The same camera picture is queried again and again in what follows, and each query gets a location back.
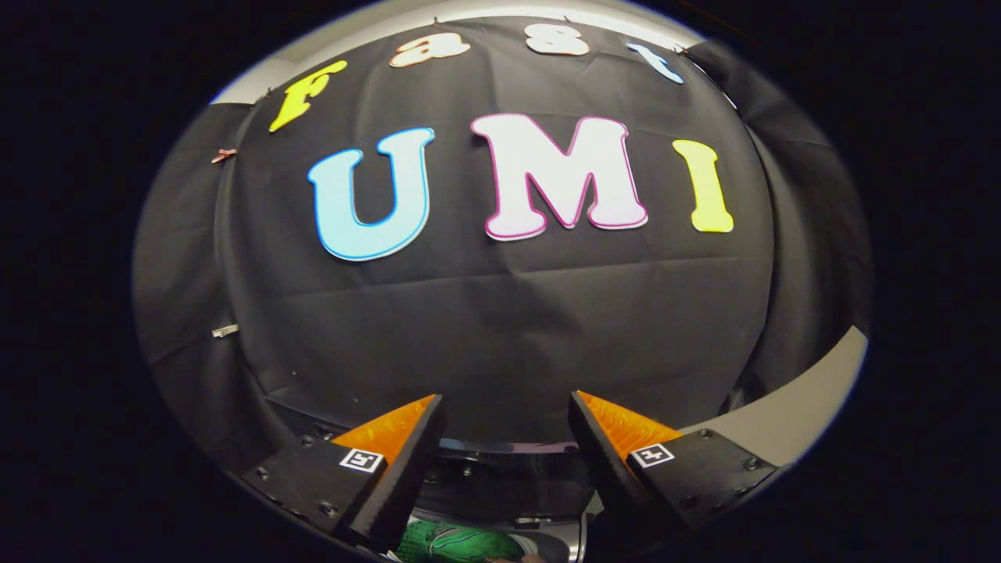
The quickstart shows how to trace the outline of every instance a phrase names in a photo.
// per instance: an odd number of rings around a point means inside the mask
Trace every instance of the green shoe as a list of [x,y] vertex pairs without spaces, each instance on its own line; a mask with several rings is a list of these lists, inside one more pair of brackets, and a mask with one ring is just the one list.
[[518,561],[526,554],[504,532],[411,520],[395,555],[404,563],[481,563],[486,557]]

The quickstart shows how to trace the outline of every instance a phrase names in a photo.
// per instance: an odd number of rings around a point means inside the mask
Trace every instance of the black fabric backdrop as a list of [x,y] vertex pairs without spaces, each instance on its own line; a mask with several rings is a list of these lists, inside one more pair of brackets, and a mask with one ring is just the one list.
[[[263,398],[351,427],[441,393],[449,438],[564,441],[572,390],[683,427],[774,391],[849,326],[865,329],[868,249],[850,181],[787,98],[714,46],[690,56],[725,88],[736,84],[727,89],[739,112],[675,53],[654,47],[684,85],[630,51],[634,39],[591,26],[573,24],[591,46],[585,56],[536,53],[525,44],[531,23],[475,19],[380,39],[297,76],[348,61],[275,133],[267,125],[283,86],[252,108],[209,106],[180,141],[138,235],[137,325],[164,397],[223,466],[239,470],[290,439]],[[471,49],[388,66],[398,45],[441,31]],[[581,117],[625,123],[649,222],[564,229],[534,191],[549,228],[515,242],[487,237],[491,162],[468,123],[497,112],[530,115],[564,148]],[[361,220],[377,220],[392,191],[374,145],[418,126],[435,131],[420,235],[367,262],[327,253],[308,168],[362,149],[355,205]],[[732,232],[692,227],[678,138],[720,155]],[[239,153],[210,165],[223,147]],[[796,167],[804,156],[806,172]],[[178,217],[185,206],[198,210]],[[846,269],[845,254],[862,267]],[[211,338],[234,322],[239,333]]]

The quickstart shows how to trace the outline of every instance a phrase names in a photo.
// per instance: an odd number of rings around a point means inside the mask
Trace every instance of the blue letter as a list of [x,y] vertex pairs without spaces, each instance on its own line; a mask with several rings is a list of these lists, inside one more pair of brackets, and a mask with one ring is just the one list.
[[682,77],[680,75],[671,72],[671,69],[668,68],[668,61],[664,60],[664,57],[654,54],[654,51],[651,51],[650,49],[644,47],[643,45],[637,45],[636,43],[629,43],[626,46],[643,55],[643,58],[647,59],[647,62],[650,63],[650,66],[653,66],[655,70],[666,76],[668,80],[671,80],[673,82],[678,82],[679,84],[685,82],[684,80],[682,80]]
[[389,155],[392,166],[392,211],[379,222],[365,224],[354,212],[354,166],[362,152],[356,148],[327,156],[306,177],[316,186],[316,229],[323,247],[351,261],[391,254],[420,234],[427,222],[429,200],[424,146],[434,138],[428,127],[391,134],[376,145]]

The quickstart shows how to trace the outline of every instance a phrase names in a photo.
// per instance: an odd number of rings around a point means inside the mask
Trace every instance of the screw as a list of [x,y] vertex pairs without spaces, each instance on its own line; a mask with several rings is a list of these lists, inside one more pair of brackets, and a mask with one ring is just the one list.
[[337,517],[337,507],[331,505],[326,501],[319,501],[319,511],[326,515],[327,518],[331,520]]

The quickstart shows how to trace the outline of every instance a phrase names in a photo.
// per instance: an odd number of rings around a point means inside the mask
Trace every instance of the white letter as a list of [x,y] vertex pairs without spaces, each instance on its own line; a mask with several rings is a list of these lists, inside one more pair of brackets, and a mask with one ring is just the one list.
[[527,115],[484,115],[470,127],[486,137],[493,157],[497,210],[486,220],[490,237],[518,240],[546,229],[546,215],[532,206],[530,178],[567,228],[574,228],[581,217],[592,179],[595,202],[588,218],[595,226],[623,229],[647,222],[626,154],[626,125],[585,117],[578,121],[566,153]]
[[525,28],[525,34],[529,36],[525,42],[537,53],[580,56],[591,50],[578,39],[581,32],[566,25],[537,23]]

